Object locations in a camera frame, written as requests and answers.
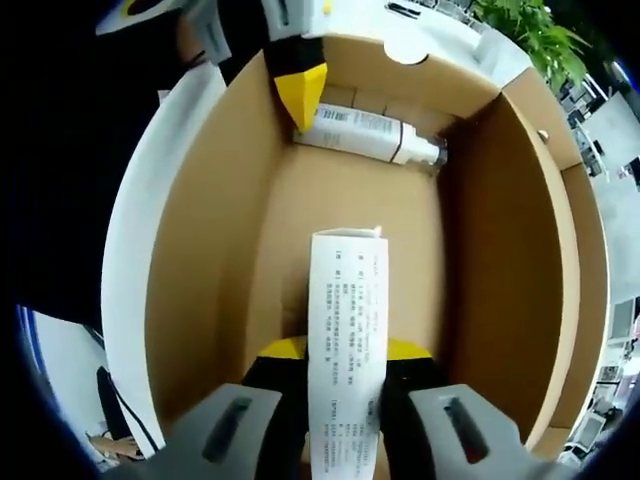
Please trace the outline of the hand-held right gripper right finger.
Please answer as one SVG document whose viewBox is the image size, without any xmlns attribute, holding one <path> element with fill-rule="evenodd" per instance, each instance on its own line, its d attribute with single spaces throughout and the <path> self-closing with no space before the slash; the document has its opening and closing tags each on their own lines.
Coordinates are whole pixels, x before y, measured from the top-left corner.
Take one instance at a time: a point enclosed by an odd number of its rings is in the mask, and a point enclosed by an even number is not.
<svg viewBox="0 0 640 480">
<path fill-rule="evenodd" d="M 464 384 L 448 385 L 425 349 L 389 342 L 382 434 L 392 479 L 549 479 L 517 425 Z"/>
</svg>

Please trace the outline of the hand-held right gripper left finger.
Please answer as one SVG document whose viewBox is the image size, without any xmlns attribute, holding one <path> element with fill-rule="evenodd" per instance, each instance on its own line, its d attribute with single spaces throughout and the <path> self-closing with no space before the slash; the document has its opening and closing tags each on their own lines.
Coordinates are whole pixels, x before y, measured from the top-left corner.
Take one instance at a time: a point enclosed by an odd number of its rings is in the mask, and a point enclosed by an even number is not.
<svg viewBox="0 0 640 480">
<path fill-rule="evenodd" d="M 175 479 L 306 479 L 307 338 L 277 340 L 175 425 Z"/>
</svg>

